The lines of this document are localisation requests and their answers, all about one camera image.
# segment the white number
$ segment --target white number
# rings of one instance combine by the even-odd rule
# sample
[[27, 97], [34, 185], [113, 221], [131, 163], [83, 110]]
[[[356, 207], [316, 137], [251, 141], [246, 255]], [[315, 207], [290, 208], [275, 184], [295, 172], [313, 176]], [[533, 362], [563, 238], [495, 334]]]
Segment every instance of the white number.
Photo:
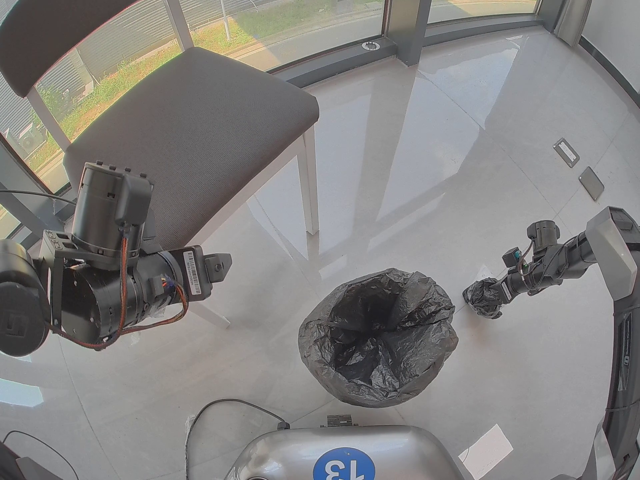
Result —
[[324, 467], [324, 471], [328, 473], [328, 475], [326, 476], [326, 480], [333, 480], [334, 478], [338, 478], [338, 476], [340, 476], [339, 472], [333, 471], [333, 466], [338, 466], [338, 469], [344, 469], [344, 463], [340, 460], [331, 460], [327, 462], [326, 466]]
[[364, 475], [356, 476], [356, 469], [358, 464], [355, 460], [351, 461], [351, 480], [364, 480]]

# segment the chair seat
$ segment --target chair seat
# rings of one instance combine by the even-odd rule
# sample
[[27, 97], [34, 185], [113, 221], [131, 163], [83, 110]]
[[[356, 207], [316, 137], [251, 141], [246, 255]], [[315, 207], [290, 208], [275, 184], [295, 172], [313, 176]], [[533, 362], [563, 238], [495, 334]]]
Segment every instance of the chair seat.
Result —
[[292, 84], [190, 48], [101, 114], [64, 166], [75, 190], [85, 162], [147, 173], [159, 242], [178, 248], [318, 116], [316, 98]]

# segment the chair leg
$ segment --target chair leg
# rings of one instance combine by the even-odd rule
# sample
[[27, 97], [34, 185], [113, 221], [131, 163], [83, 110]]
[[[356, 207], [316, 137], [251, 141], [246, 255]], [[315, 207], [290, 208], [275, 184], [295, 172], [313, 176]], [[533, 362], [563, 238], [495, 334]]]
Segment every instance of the chair leg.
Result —
[[302, 188], [302, 206], [305, 212], [305, 226], [309, 235], [318, 232], [318, 189], [316, 174], [316, 139], [314, 127], [302, 134], [304, 151], [298, 153], [298, 172]]
[[231, 325], [231, 322], [227, 320], [224, 316], [220, 315], [213, 311], [213, 309], [209, 309], [202, 302], [191, 302], [189, 303], [189, 311], [195, 313], [200, 318], [203, 318], [210, 324], [215, 325], [216, 327], [220, 327], [220, 329], [226, 329]]

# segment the green lawn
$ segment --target green lawn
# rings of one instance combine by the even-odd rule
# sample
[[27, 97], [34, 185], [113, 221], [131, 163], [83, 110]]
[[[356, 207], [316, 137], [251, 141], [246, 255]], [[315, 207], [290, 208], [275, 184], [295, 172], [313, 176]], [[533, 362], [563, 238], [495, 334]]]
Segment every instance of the green lawn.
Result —
[[[384, 0], [354, 0], [357, 10], [365, 10], [364, 4], [371, 2], [383, 3]], [[196, 46], [226, 54], [256, 40], [275, 36], [294, 27], [322, 23], [331, 16], [331, 0], [287, 1], [263, 8], [260, 12], [244, 11], [233, 19], [229, 19], [232, 37], [230, 42], [227, 41], [225, 28], [221, 22], [194, 32], [193, 41]], [[100, 80], [100, 84], [96, 84], [91, 94], [77, 103], [73, 110], [60, 120], [62, 130], [71, 140], [75, 139], [133, 85], [178, 53], [180, 53], [178, 44], [172, 42], [167, 48], [142, 60], [124, 62], [115, 73]], [[37, 170], [59, 150], [52, 137], [48, 136], [46, 143], [30, 156], [28, 164], [31, 169]]]

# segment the black plastic bag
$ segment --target black plastic bag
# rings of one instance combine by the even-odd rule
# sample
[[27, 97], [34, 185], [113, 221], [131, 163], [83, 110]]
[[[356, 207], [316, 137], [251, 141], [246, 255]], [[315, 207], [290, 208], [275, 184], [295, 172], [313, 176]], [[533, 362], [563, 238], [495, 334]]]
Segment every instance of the black plastic bag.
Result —
[[497, 282], [498, 279], [493, 277], [476, 281], [462, 292], [462, 298], [478, 315], [491, 320], [500, 318], [502, 316], [500, 293], [496, 288], [492, 288]]
[[411, 400], [458, 344], [455, 306], [430, 277], [388, 269], [325, 297], [298, 333], [300, 357], [333, 396], [363, 407]]

